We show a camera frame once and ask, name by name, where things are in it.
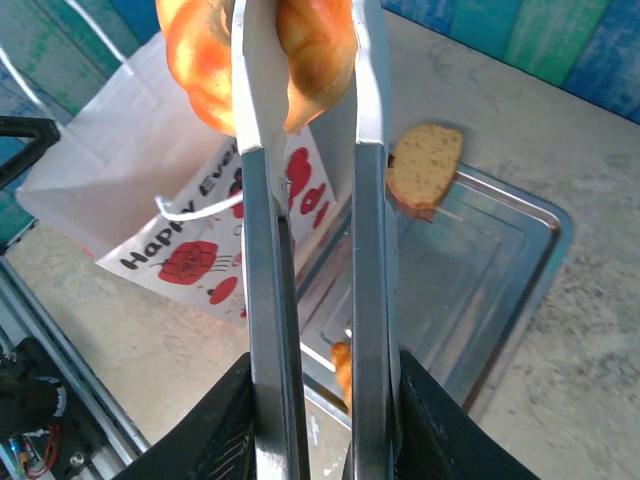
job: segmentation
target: blue wooden wall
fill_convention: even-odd
[[[130,55],[158,31],[154,0],[79,0]],[[385,8],[640,123],[640,0],[382,0]],[[118,67],[63,0],[0,0],[0,45],[67,122]],[[0,113],[41,116],[0,66]],[[0,163],[22,147],[0,139]],[[31,222],[0,192],[0,245]]]

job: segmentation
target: speckled countertop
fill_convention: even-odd
[[[393,136],[465,133],[464,161],[565,209],[575,237],[481,426],[541,478],[640,478],[640,127],[388,15]],[[9,260],[155,441],[247,348],[245,329],[94,266],[36,228]],[[314,478],[348,433],[309,409]]]

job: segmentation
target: small pastry piece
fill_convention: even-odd
[[[407,131],[387,168],[387,187],[400,210],[431,221],[453,184],[462,156],[462,133],[427,123]]]
[[[336,380],[342,387],[344,403],[351,417],[351,347],[338,342],[331,347],[331,363],[336,367]]]

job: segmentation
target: red poppy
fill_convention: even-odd
[[[219,305],[231,296],[238,285],[237,277],[230,277],[221,281],[217,287],[207,291],[209,295],[209,303],[211,305]]]
[[[320,224],[322,223],[322,220],[324,219],[324,216],[327,214],[327,210],[329,210],[329,202],[324,202],[324,205],[322,206],[322,208],[318,212],[318,215],[316,215],[316,219],[313,221],[313,229],[314,230],[316,228],[318,228],[320,226]]]
[[[231,195],[229,195],[229,197],[233,197],[234,195],[237,195],[237,193],[232,193]],[[234,205],[233,207],[231,207],[231,210],[233,211],[233,216],[236,218],[244,218],[244,203],[240,202],[237,205]]]
[[[325,188],[327,188],[327,186],[322,183],[318,188],[312,188],[304,194],[304,198],[302,199],[302,203],[300,204],[300,213],[302,215],[306,215],[312,212],[318,206]]]
[[[186,242],[180,245],[158,273],[158,278],[176,285],[193,285],[216,261],[218,246],[210,242]]]
[[[313,169],[309,163],[309,150],[302,147],[293,152],[287,165],[287,179],[291,182],[291,189],[289,190],[291,199],[304,190],[307,183],[309,183],[312,171]]]

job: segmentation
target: seeded bread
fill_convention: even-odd
[[[435,124],[407,131],[387,168],[387,187],[400,209],[430,221],[447,195],[462,156],[462,133]]]

